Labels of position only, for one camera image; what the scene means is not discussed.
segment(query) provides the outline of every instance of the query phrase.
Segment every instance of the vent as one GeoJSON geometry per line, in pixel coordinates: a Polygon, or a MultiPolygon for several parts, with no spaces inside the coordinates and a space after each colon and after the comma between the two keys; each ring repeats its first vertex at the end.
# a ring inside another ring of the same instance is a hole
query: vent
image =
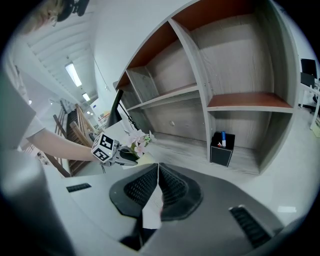
{"type": "Polygon", "coordinates": [[[177,203],[188,191],[188,184],[184,180],[164,168],[159,172],[159,186],[163,192],[164,209],[177,203]]]}
{"type": "Polygon", "coordinates": [[[83,184],[79,184],[79,185],[66,187],[66,189],[68,190],[69,193],[79,191],[79,190],[84,190],[87,188],[91,188],[91,186],[88,183],[83,183],[83,184]]]}
{"type": "Polygon", "coordinates": [[[271,236],[242,205],[230,208],[229,211],[249,239],[253,248],[258,248],[271,239],[271,236]]]}
{"type": "Polygon", "coordinates": [[[127,197],[140,205],[142,210],[154,192],[157,186],[157,180],[158,167],[125,185],[123,188],[124,193],[127,195],[127,197]]]}

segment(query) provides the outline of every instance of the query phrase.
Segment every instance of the pink flower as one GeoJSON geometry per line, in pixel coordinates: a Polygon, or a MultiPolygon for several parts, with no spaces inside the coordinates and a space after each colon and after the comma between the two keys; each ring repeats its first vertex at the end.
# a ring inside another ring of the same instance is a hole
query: pink flower
{"type": "Polygon", "coordinates": [[[157,141],[157,139],[155,138],[155,136],[151,133],[151,131],[149,130],[149,136],[150,136],[150,139],[154,142],[157,141]]]}
{"type": "Polygon", "coordinates": [[[142,158],[142,156],[144,155],[144,153],[147,152],[146,149],[146,142],[141,143],[140,145],[138,145],[138,142],[135,143],[135,148],[134,151],[136,152],[137,156],[139,158],[142,158]]]}
{"type": "Polygon", "coordinates": [[[131,147],[132,143],[138,142],[142,143],[144,142],[144,136],[146,134],[142,130],[134,130],[130,133],[130,136],[127,137],[126,141],[124,142],[124,145],[127,147],[131,147]]]}

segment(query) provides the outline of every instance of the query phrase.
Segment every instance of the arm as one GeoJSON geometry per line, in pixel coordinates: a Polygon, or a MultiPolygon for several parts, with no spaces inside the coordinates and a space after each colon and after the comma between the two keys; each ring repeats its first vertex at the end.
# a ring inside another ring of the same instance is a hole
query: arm
{"type": "Polygon", "coordinates": [[[74,143],[57,134],[42,129],[27,138],[39,150],[56,158],[79,161],[99,161],[91,154],[91,148],[74,143]]]}

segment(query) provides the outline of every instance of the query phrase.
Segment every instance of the cabinet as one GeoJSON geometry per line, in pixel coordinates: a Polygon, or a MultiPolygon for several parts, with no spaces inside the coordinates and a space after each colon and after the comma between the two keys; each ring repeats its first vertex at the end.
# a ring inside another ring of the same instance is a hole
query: cabinet
{"type": "Polygon", "coordinates": [[[200,0],[164,20],[116,89],[137,126],[163,147],[209,161],[215,132],[235,135],[229,168],[258,175],[291,129],[296,46],[269,0],[200,0]]]}

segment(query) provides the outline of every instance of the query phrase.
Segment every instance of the ceiling light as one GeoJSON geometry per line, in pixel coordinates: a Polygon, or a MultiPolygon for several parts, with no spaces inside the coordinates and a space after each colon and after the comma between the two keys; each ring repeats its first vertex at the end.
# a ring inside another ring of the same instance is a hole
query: ceiling light
{"type": "Polygon", "coordinates": [[[81,83],[81,81],[80,81],[80,79],[79,79],[79,76],[78,76],[78,74],[77,74],[77,71],[76,71],[76,69],[75,69],[75,66],[74,66],[74,64],[71,62],[71,63],[69,63],[69,64],[67,64],[66,66],[65,66],[65,69],[66,69],[66,71],[68,72],[68,74],[69,74],[69,76],[71,77],[71,79],[72,79],[72,81],[74,82],[74,84],[78,87],[78,86],[81,86],[82,85],[82,83],[81,83]]]}
{"type": "Polygon", "coordinates": [[[82,94],[82,97],[84,97],[84,99],[85,99],[87,102],[90,101],[90,98],[89,98],[88,94],[84,93],[84,94],[82,94]]]}

